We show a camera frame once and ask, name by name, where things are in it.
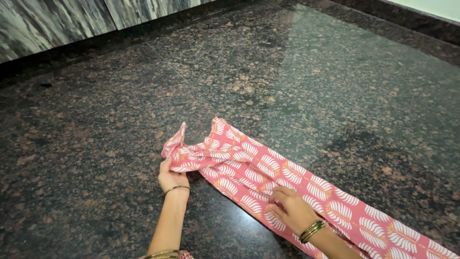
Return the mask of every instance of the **polished floor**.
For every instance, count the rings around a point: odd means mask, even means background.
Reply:
[[[2,89],[0,258],[142,255],[163,143],[182,121],[202,141],[214,116],[459,253],[459,53],[327,0],[269,0]],[[195,258],[307,258],[191,180]]]

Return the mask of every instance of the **cabinet door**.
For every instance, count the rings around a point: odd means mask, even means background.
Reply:
[[[212,0],[105,0],[117,29],[145,23]]]
[[[0,63],[115,29],[104,0],[0,0]]]

